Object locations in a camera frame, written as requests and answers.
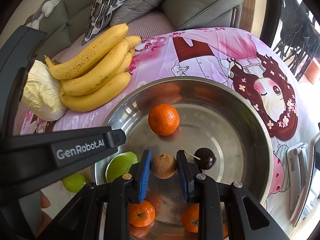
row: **wooden panel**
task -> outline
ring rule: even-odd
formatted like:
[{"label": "wooden panel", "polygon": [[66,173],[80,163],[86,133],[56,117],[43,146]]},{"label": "wooden panel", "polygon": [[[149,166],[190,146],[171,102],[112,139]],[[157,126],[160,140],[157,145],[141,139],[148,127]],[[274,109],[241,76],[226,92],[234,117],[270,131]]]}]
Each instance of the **wooden panel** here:
[{"label": "wooden panel", "polygon": [[239,28],[251,32],[256,0],[244,0]]}]

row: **stainless steel basin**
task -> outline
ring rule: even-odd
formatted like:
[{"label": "stainless steel basin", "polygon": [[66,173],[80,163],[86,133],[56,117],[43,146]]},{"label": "stainless steel basin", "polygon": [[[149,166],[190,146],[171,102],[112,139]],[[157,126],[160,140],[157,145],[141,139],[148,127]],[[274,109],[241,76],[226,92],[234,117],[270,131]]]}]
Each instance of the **stainless steel basin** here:
[{"label": "stainless steel basin", "polygon": [[[160,103],[173,105],[180,115],[180,126],[167,137],[156,135],[148,125],[150,109]],[[140,159],[143,150],[152,156],[176,152],[183,147],[194,154],[210,148],[217,162],[205,174],[217,182],[241,181],[263,204],[273,172],[273,156],[268,131],[250,103],[220,83],[198,77],[173,77],[149,83],[125,97],[110,113],[105,125],[121,128],[127,142],[119,152],[92,167],[97,184],[106,183],[108,163],[117,154],[132,151]],[[193,158],[187,155],[189,162]],[[149,178],[147,200],[155,201],[156,219],[150,231],[139,239],[196,239],[184,230],[181,215],[187,208],[177,172],[169,179]]]}]

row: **human hand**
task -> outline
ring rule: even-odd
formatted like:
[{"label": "human hand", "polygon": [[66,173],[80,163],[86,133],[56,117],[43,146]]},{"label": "human hand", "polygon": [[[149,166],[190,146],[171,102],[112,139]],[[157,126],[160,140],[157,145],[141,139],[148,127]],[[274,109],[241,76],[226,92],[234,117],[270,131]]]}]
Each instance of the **human hand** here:
[{"label": "human hand", "polygon": [[[49,199],[40,191],[40,201],[41,201],[41,208],[48,208],[51,206]],[[50,224],[52,218],[43,210],[41,210],[42,214],[42,224],[39,228],[38,234],[41,234],[42,231]]]}]

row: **kiwi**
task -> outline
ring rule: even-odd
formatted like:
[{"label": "kiwi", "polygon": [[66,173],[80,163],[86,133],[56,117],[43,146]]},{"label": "kiwi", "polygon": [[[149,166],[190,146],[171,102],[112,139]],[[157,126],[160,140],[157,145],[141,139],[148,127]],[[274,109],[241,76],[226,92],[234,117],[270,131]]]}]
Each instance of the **kiwi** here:
[{"label": "kiwi", "polygon": [[177,169],[176,159],[167,153],[153,157],[151,161],[151,171],[159,179],[170,178]]}]

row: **floral tablecloth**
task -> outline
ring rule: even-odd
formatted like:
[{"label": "floral tablecloth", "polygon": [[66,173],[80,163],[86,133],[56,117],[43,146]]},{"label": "floral tablecloth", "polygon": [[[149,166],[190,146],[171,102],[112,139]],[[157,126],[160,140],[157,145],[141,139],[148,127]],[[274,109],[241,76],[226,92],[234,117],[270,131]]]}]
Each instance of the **floral tablecloth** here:
[{"label": "floral tablecloth", "polygon": [[[180,31],[143,40],[129,68],[132,79],[116,98],[87,113],[68,110],[55,122],[46,122],[28,112],[21,134],[101,126],[110,111],[130,92],[154,80],[172,76],[211,79],[247,99],[265,123],[272,141],[274,172],[267,211],[290,235],[290,181],[286,151],[310,143],[318,132],[306,102],[285,63],[250,33],[233,28]],[[72,57],[68,52],[64,62]]]}]

